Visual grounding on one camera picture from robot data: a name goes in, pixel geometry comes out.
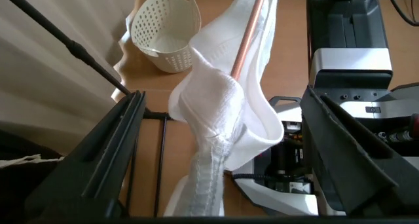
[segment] perforated basket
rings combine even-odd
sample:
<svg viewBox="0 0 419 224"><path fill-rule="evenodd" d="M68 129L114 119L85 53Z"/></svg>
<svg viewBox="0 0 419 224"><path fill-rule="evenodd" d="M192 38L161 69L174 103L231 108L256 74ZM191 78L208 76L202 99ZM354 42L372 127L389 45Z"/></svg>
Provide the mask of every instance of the perforated basket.
<svg viewBox="0 0 419 224"><path fill-rule="evenodd" d="M131 37L159 69L177 73L192 65L188 42L200 28L195 0L146 0L134 17Z"/></svg>

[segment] beige curtain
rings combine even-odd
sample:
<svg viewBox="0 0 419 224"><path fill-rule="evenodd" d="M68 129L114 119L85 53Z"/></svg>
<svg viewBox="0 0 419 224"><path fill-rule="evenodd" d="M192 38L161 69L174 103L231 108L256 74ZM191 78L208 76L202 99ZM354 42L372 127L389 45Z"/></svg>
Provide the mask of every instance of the beige curtain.
<svg viewBox="0 0 419 224"><path fill-rule="evenodd" d="M134 0L27 0L110 74ZM115 87L0 0L0 129L70 152L115 102Z"/></svg>

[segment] curtain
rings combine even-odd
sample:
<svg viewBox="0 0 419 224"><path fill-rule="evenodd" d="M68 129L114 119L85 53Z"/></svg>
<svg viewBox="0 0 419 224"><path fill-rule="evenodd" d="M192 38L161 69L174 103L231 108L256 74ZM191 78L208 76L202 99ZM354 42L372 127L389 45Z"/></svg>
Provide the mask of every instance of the curtain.
<svg viewBox="0 0 419 224"><path fill-rule="evenodd" d="M134 0L27 0L110 74ZM115 102L115 87L0 0L0 130L67 154Z"/></svg>

